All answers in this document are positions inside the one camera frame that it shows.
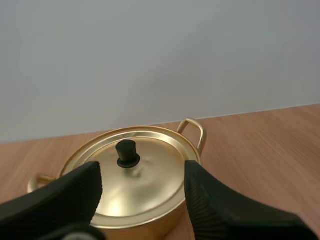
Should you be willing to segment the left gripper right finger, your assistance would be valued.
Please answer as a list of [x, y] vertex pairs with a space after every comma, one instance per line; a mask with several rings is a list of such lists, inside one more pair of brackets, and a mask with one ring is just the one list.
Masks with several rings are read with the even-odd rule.
[[316, 240], [293, 213], [229, 188], [194, 160], [184, 164], [184, 192], [197, 240]]

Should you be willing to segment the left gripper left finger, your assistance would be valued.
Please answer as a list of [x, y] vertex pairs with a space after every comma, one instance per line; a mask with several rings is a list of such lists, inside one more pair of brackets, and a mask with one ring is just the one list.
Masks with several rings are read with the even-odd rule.
[[2, 240], [101, 240], [91, 226], [103, 193], [100, 164], [86, 163], [0, 205]]

